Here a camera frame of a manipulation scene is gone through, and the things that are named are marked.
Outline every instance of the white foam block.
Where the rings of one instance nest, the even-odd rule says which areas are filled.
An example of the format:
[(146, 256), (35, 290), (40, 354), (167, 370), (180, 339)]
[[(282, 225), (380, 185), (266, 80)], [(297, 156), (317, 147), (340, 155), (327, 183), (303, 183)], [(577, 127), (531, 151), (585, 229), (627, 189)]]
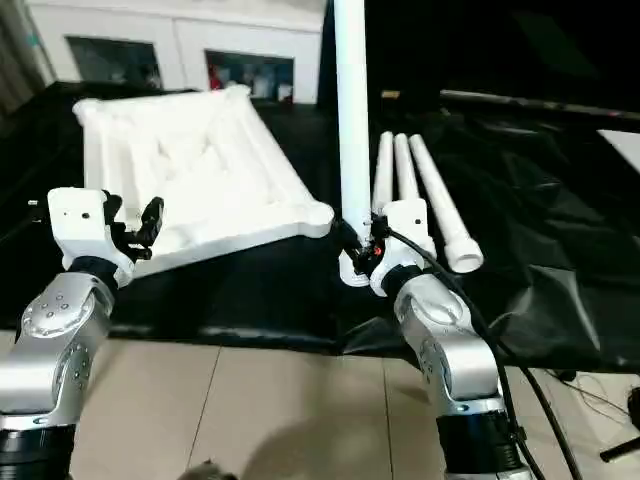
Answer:
[(82, 100), (85, 186), (123, 198), (116, 219), (165, 200), (153, 258), (136, 277), (283, 238), (326, 235), (333, 210), (313, 199), (249, 100), (249, 89)]

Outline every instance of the white cabinet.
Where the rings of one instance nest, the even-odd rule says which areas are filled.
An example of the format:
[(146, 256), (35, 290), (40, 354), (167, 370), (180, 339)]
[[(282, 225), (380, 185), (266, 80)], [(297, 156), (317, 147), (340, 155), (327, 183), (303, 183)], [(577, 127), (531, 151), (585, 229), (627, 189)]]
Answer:
[(170, 18), (48, 5), (31, 14), (58, 80), (184, 88)]
[(327, 0), (27, 0), (56, 76), (315, 103)]

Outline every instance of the black plastic sheet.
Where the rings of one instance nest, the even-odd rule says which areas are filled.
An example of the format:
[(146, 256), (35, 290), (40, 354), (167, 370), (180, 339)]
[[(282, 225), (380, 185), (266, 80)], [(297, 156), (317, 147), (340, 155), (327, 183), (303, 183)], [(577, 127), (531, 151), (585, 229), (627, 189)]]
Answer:
[[(56, 85), (0, 126), (0, 236), (25, 218), (27, 200), (82, 185), (76, 101), (143, 93)], [(258, 111), (311, 193), (339, 213), (334, 115)], [(640, 177), (592, 126), (467, 112), (389, 116), (372, 127), (372, 152), (383, 129), (423, 134), (486, 256), (460, 280), (527, 364), (640, 370)], [(112, 334), (410, 358), (388, 303), (340, 282), (339, 251), (335, 233), (297, 237), (140, 279), (121, 292)], [(14, 326), (61, 271), (60, 256), (42, 226), (0, 240), (1, 326)]]

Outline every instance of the tile floor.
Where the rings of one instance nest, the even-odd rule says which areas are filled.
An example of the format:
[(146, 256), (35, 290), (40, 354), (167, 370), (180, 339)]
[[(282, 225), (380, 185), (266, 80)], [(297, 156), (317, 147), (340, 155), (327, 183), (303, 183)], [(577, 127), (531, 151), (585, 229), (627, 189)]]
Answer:
[[(0, 353), (11, 335), (0, 334)], [(640, 454), (598, 452), (637, 434), (615, 410), (537, 372), (586, 479), (631, 479)], [(541, 409), (510, 371), (521, 421), (548, 479), (567, 479)], [(581, 385), (625, 405), (638, 377)], [(442, 455), (421, 376), (399, 360), (109, 341), (94, 371), (72, 472), (76, 480), (175, 480), (214, 458), (242, 480), (431, 480)]]

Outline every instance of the glass cabinet door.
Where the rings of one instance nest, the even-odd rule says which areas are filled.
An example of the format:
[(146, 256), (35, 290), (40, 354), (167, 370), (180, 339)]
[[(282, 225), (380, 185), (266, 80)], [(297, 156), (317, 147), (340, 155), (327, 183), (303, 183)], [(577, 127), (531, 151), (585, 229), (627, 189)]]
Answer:
[(291, 58), (205, 50), (209, 88), (242, 84), (251, 96), (273, 102), (293, 102), (294, 60)]
[(152, 44), (67, 37), (82, 80), (162, 88)]

